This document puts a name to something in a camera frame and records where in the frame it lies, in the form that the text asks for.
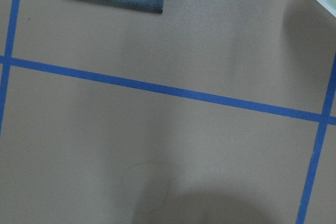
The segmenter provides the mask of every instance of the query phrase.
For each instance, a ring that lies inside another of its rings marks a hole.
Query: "floor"
[[[2,0],[1,223],[335,223],[314,0]]]

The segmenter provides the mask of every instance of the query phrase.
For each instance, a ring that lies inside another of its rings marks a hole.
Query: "blue grid line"
[[[326,136],[328,123],[330,122],[330,113],[332,109],[333,100],[335,97],[335,91],[336,91],[336,55],[330,73],[329,84],[322,109],[322,119],[316,133],[315,146],[308,168],[306,183],[304,185],[305,187],[303,188],[296,224],[304,224],[305,222],[304,220],[307,215],[308,205],[311,197],[311,192],[314,186],[316,172],[318,169],[319,160],[322,152],[323,142]]]
[[[5,55],[2,58],[3,67],[2,67],[1,84],[0,84],[0,135],[5,111],[9,72],[11,70],[11,64],[9,60],[11,59],[13,53],[19,4],[20,0],[12,0],[12,6],[10,8],[11,14],[9,16],[9,24],[7,30]]]
[[[232,106],[235,108],[248,109],[258,112],[265,112],[269,114],[288,116],[291,118],[303,119],[313,122],[320,122],[321,115],[312,112],[300,111],[295,109],[283,108],[274,105],[268,105],[258,102],[245,101],[240,99],[234,99],[229,97],[224,97],[215,94],[208,94],[198,91],[192,91],[187,89],[174,88],[149,82],[136,81],[126,78],[120,78],[115,76],[108,76],[105,74],[87,72],[83,70],[77,70],[72,68],[60,67],[55,65],[49,65],[40,62],[34,62],[29,60],[22,60],[12,58],[10,61],[12,66],[22,67],[27,69],[34,69],[43,72],[60,74],[63,76],[70,76],[80,79],[86,79],[91,81],[98,81],[108,84],[113,84],[117,86],[123,86],[128,88],[140,89],[155,93],[172,95],[175,97],[183,97],[193,100],[205,101],[210,103],[216,103],[226,106]]]
[[[202,93],[192,90],[179,89],[174,87],[163,86],[154,83],[136,81],[131,79],[125,79],[120,77],[108,76],[105,74],[87,72],[82,70],[76,70],[71,68],[65,68],[60,66],[49,65],[40,62],[33,62],[28,60],[21,60],[12,58],[13,44],[15,38],[15,29],[17,23],[17,15],[20,0],[12,0],[11,15],[9,19],[5,55],[0,56],[0,63],[3,63],[3,71],[0,84],[0,133],[4,115],[4,107],[6,102],[6,93],[9,80],[9,72],[11,66],[22,67],[26,69],[33,69],[43,72],[49,72],[54,74],[60,74],[63,76],[70,76],[74,78],[86,79],[91,81],[98,81],[103,83],[109,83],[113,85],[129,87],[134,89],[146,90],[156,93],[162,93],[167,95],[173,95],[177,97],[183,97],[193,100],[200,100],[210,103],[217,103],[226,106],[232,106],[235,108],[248,109],[253,111],[265,112],[270,114],[288,116],[296,119],[303,119],[308,121],[319,122],[319,127],[316,134],[315,146],[311,157],[307,179],[302,194],[300,208],[298,212],[298,218],[296,224],[303,224],[308,204],[313,188],[313,183],[318,168],[318,162],[321,155],[323,141],[326,135],[328,124],[336,125],[336,117],[330,116],[332,103],[336,90],[336,60],[334,61],[331,76],[328,84],[327,93],[324,100],[322,114],[311,113],[306,111],[300,111],[295,109],[283,108],[274,105],[262,104],[257,102],[245,101],[240,99],[234,99],[229,97],[223,97],[220,95]]]

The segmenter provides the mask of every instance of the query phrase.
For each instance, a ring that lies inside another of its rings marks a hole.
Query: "blue line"
[[[336,125],[336,118],[334,116],[331,116],[329,118],[329,124],[333,124],[333,125]]]
[[[34,69],[43,72],[61,74],[63,76],[70,76],[80,79],[86,79],[91,81],[98,81],[128,88],[140,89],[155,93],[173,95],[176,97],[183,97],[193,100],[205,101],[210,103],[216,103],[226,106],[232,106],[236,108],[248,109],[253,111],[265,112],[275,115],[289,116],[291,118],[303,119],[308,121],[320,122],[321,115],[306,111],[294,110],[289,108],[283,108],[274,105],[267,105],[257,102],[245,101],[240,99],[234,99],[229,97],[223,97],[220,95],[202,93],[192,90],[174,88],[169,86],[163,86],[159,84],[136,81],[126,78],[120,78],[115,76],[108,76],[105,74],[99,74],[94,72],[87,72],[77,69],[71,69],[66,67],[54,66],[40,62],[34,62],[29,60],[22,60],[12,58],[10,61],[12,66],[22,67],[27,69]]]
[[[20,0],[12,0],[12,7],[10,9],[11,14],[9,16],[9,24],[6,38],[5,56],[2,58],[3,68],[0,84],[0,135],[5,111],[9,72],[11,70],[11,64],[9,60],[11,59],[13,53],[13,44],[15,39],[15,30],[16,30],[19,4]]]
[[[330,80],[328,84],[327,93],[325,95],[324,105],[322,109],[322,118],[321,122],[319,124],[317,133],[316,133],[316,139],[315,139],[315,146],[313,150],[313,154],[311,156],[307,178],[305,187],[303,189],[300,208],[298,212],[298,218],[296,221],[296,224],[304,224],[304,220],[307,215],[309,200],[311,197],[311,192],[314,186],[314,181],[316,177],[317,168],[319,165],[319,160],[322,152],[323,142],[324,138],[326,136],[327,126],[328,123],[331,122],[330,120],[330,113],[332,108],[332,103],[335,96],[335,90],[336,90],[336,55],[334,59],[334,63],[331,69],[330,73]]]

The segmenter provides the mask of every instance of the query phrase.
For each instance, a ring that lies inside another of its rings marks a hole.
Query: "blue tape strip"
[[[329,118],[329,124],[336,125],[336,118],[334,116]]]
[[[291,118],[303,119],[303,120],[308,120],[308,121],[320,122],[321,120],[321,115],[316,114],[316,113],[283,108],[283,107],[274,106],[274,105],[250,102],[250,101],[245,101],[245,100],[240,100],[240,99],[223,97],[220,95],[214,95],[214,94],[202,93],[202,92],[197,92],[197,91],[192,91],[192,90],[168,87],[168,86],[163,86],[163,85],[149,83],[149,82],[136,81],[136,80],[120,78],[120,77],[115,77],[115,76],[108,76],[105,74],[87,72],[87,71],[82,71],[82,70],[77,70],[77,69],[54,66],[54,65],[49,65],[45,63],[16,59],[16,58],[12,58],[10,62],[11,62],[10,63],[11,65],[16,66],[16,67],[22,67],[22,68],[34,69],[34,70],[43,71],[43,72],[61,74],[63,76],[70,76],[70,77],[75,77],[75,78],[80,78],[80,79],[91,80],[91,81],[109,83],[109,84],[128,87],[128,88],[140,89],[140,90],[151,91],[151,92],[161,93],[161,94],[168,94],[168,95],[173,95],[176,97],[183,97],[183,98],[188,98],[188,99],[193,99],[193,100],[216,103],[216,104],[232,106],[232,107],[241,108],[241,109],[265,112],[269,114],[289,116]]]
[[[12,0],[12,7],[10,9],[11,14],[9,16],[9,24],[8,24],[8,30],[7,30],[5,56],[2,58],[3,68],[2,68],[1,84],[0,84],[0,135],[1,135],[2,122],[3,122],[3,117],[4,117],[4,111],[5,111],[9,72],[11,70],[11,64],[9,63],[9,60],[12,57],[12,53],[13,53],[13,44],[14,44],[14,38],[15,38],[15,30],[16,30],[19,4],[20,4],[20,0]]]
[[[330,113],[331,113],[333,100],[335,97],[335,91],[336,91],[336,55],[335,55],[332,69],[331,69],[328,89],[325,95],[324,105],[322,109],[322,120],[317,130],[315,146],[314,146],[313,154],[311,156],[311,160],[310,160],[310,164],[308,168],[306,183],[304,185],[305,187],[302,193],[302,198],[301,198],[301,203],[300,203],[300,208],[299,208],[296,224],[304,224],[305,222],[304,220],[307,215],[310,196],[311,196],[311,192],[312,192],[315,177],[316,177],[316,172],[317,172],[317,168],[318,168],[318,164],[319,164],[319,160],[320,160],[320,156],[322,152],[324,138],[326,136],[327,126],[328,126],[328,123],[330,123]]]

